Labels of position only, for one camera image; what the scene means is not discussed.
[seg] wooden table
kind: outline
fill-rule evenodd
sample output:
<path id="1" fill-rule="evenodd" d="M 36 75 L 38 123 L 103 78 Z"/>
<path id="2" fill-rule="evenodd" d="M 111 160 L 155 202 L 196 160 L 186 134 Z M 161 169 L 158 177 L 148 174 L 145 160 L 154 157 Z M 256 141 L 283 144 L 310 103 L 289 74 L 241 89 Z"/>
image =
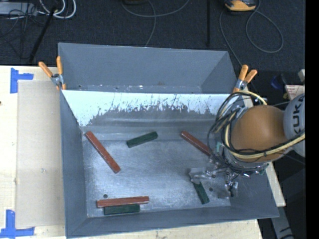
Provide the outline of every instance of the wooden table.
<path id="1" fill-rule="evenodd" d="M 18 70 L 19 74 L 33 74 L 33 80 L 18 80 L 18 93 L 13 94 L 10 93 L 10 70 L 12 67 Z M 55 67 L 50 67 L 50 70 L 53 73 L 57 73 L 57 68 Z M 58 91 L 51 80 L 39 67 L 0 66 L 0 228 L 5 227 L 5 211 L 7 209 L 13 210 L 16 212 L 17 229 L 27 228 L 30 225 L 35 226 L 34 236 L 25 238 L 65 238 L 63 197 L 60 199 L 61 191 L 57 190 L 58 188 L 62 188 L 62 178 L 58 177 L 58 180 L 55 179 L 55 182 L 58 183 L 55 188 L 49 187 L 45 183 L 45 180 L 41 179 L 42 175 L 46 175 L 47 177 L 55 176 L 56 178 L 56 174 L 59 175 L 62 170 L 58 109 L 59 95 L 57 93 Z M 18 116 L 28 111 L 28 109 L 30 109 L 30 119 Z M 21 132 L 27 130 L 28 127 L 36 128 L 38 132 L 37 137 L 40 137 L 42 143 L 40 146 L 38 146 L 39 144 L 28 144 L 30 142 L 28 140 L 29 134 L 21 135 Z M 39 155 L 39 158 L 32 161 L 29 160 L 29 162 L 33 163 L 28 164 L 30 171 L 33 173 L 30 176 L 37 179 L 34 180 L 34 183 L 30 182 L 27 189 L 23 189 L 27 194 L 34 194 L 36 201 L 32 201 L 33 198 L 26 200 L 27 195 L 18 195 L 21 192 L 20 185 L 23 184 L 23 176 L 25 177 L 26 172 L 29 171 L 27 167 L 24 169 L 21 162 L 17 162 L 17 154 L 25 158 L 25 156 L 22 156 L 24 153 L 19 153 L 19 151 L 21 152 L 21 148 L 25 151 L 31 149 L 31 154 L 36 153 Z M 50 158 L 50 167 L 41 168 L 41 171 L 39 171 L 38 168 L 41 167 L 43 162 L 46 162 L 47 158 Z M 286 203 L 272 163 L 267 168 L 267 176 L 277 206 L 285 206 Z M 37 192 L 28 193 L 28 190 L 40 191 L 40 194 L 37 194 Z M 28 215 L 22 217 L 21 211 L 27 212 Z M 115 234 L 94 238 L 262 239 L 262 235 L 257 220 L 249 220 Z"/>

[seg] yellow cable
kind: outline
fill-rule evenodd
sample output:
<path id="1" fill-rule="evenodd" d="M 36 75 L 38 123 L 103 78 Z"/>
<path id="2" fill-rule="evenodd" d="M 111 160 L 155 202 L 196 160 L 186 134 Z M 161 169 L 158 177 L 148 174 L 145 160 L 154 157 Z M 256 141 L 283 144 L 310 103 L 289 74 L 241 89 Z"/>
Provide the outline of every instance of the yellow cable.
<path id="1" fill-rule="evenodd" d="M 253 93 L 253 92 L 250 92 L 250 91 L 245 91 L 245 90 L 240 90 L 238 91 L 237 93 L 244 93 L 244 94 L 248 94 L 248 95 L 252 95 L 256 98 L 258 98 L 264 105 L 267 105 L 266 101 L 260 97 L 259 95 Z M 226 126 L 226 129 L 225 129 L 225 144 L 226 144 L 226 147 L 230 148 L 230 144 L 229 144 L 229 141 L 228 141 L 228 134 L 229 134 L 229 129 L 230 129 L 230 124 L 228 124 Z M 238 152 L 234 152 L 234 151 L 230 151 L 230 153 L 236 157 L 239 157 L 241 159 L 251 159 L 251 158 L 260 158 L 260 157 L 263 157 L 263 156 L 267 156 L 267 155 L 271 155 L 271 154 L 275 154 L 279 151 L 282 151 L 283 149 L 286 149 L 286 148 L 289 148 L 291 146 L 293 146 L 294 144 L 302 141 L 305 139 L 305 133 L 301 134 L 298 138 L 296 138 L 295 140 L 292 140 L 290 142 L 287 142 L 286 144 L 276 148 L 276 149 L 272 149 L 272 150 L 268 150 L 268 151 L 261 151 L 259 153 L 255 153 L 255 154 L 252 154 L 252 155 L 242 155 Z"/>
<path id="2" fill-rule="evenodd" d="M 230 148 L 229 146 L 229 141 L 228 141 L 228 133 L 229 133 L 229 129 L 230 129 L 230 124 L 226 126 L 225 129 L 225 144 L 228 148 Z M 274 153 L 277 153 L 279 151 L 282 151 L 283 149 L 289 148 L 291 146 L 293 146 L 294 144 L 298 143 L 299 141 L 302 141 L 305 139 L 305 133 L 301 134 L 298 138 L 296 138 L 295 140 L 292 140 L 276 149 L 272 149 L 272 150 L 268 150 L 268 151 L 261 151 L 260 153 L 256 153 L 253 155 L 242 155 L 238 152 L 234 152 L 230 150 L 230 153 L 233 154 L 236 157 L 239 157 L 241 159 L 250 159 L 250 158 L 260 158 L 263 156 L 267 156 L 267 155 L 271 155 Z"/>

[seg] power strip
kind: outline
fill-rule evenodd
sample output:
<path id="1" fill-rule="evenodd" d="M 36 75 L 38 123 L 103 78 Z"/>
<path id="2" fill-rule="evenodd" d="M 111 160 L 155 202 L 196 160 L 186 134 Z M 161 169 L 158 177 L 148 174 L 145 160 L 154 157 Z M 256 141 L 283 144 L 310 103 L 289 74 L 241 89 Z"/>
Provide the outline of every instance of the power strip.
<path id="1" fill-rule="evenodd" d="M 32 13 L 34 5 L 27 2 L 0 2 L 0 15 L 24 15 L 28 9 L 28 14 Z"/>

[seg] white cable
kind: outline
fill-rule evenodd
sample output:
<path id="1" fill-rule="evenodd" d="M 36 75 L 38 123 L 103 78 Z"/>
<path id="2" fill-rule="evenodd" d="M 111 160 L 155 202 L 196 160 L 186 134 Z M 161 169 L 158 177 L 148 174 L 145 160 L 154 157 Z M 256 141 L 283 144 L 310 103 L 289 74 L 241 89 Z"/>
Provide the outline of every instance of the white cable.
<path id="1" fill-rule="evenodd" d="M 39 2 L 40 2 L 40 4 L 41 4 L 42 8 L 43 8 L 46 12 L 38 11 L 38 13 L 45 14 L 45 15 L 49 15 L 49 14 L 50 14 L 50 11 L 45 7 L 43 1 L 42 1 L 42 0 L 39 0 Z M 65 0 L 62 0 L 62 2 L 63 2 L 63 8 L 62 8 L 60 11 L 54 13 L 53 16 L 54 16 L 54 15 L 57 15 L 57 14 L 60 14 L 60 13 L 62 13 L 62 12 L 64 11 L 64 9 L 65 9 Z"/>
<path id="2" fill-rule="evenodd" d="M 50 14 L 50 11 L 45 7 L 45 5 L 43 4 L 42 0 L 39 0 L 39 1 L 40 1 L 41 6 L 43 7 L 43 9 L 47 12 L 47 13 L 44 13 L 42 11 L 39 11 L 39 13 L 46 14 L 46 15 Z M 60 11 L 54 13 L 53 16 L 55 18 L 60 18 L 60 19 L 71 18 L 76 12 L 76 2 L 75 2 L 75 0 L 72 0 L 74 9 L 73 9 L 72 13 L 70 15 L 68 15 L 68 16 L 59 16 L 59 14 L 61 14 L 65 10 L 65 0 L 62 0 L 62 2 L 63 2 L 63 8 Z"/>

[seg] wooden stick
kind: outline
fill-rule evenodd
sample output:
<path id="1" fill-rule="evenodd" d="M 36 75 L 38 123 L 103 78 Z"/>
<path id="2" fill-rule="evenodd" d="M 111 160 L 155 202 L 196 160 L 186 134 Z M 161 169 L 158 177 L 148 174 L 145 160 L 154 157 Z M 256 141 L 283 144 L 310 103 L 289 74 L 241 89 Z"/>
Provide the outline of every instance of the wooden stick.
<path id="1" fill-rule="evenodd" d="M 88 138 L 89 142 L 94 146 L 94 148 L 100 153 L 106 163 L 110 166 L 114 173 L 118 173 L 121 169 L 119 165 L 115 162 L 115 160 L 111 157 L 109 152 L 104 148 L 104 146 L 100 143 L 100 141 L 96 138 L 96 136 L 88 131 L 85 133 L 85 136 Z"/>
<path id="2" fill-rule="evenodd" d="M 132 204 L 148 204 L 150 198 L 148 196 L 142 197 L 126 197 L 126 198 L 112 198 L 112 199 L 102 199 L 96 201 L 96 206 L 98 208 L 103 208 L 107 206 L 119 206 L 119 205 L 132 205 Z"/>
<path id="3" fill-rule="evenodd" d="M 204 152 L 207 156 L 210 156 L 210 151 L 207 145 L 205 145 L 203 142 L 192 136 L 187 131 L 182 131 L 180 133 L 180 136 L 188 141 L 191 145 L 195 146 L 200 151 Z"/>

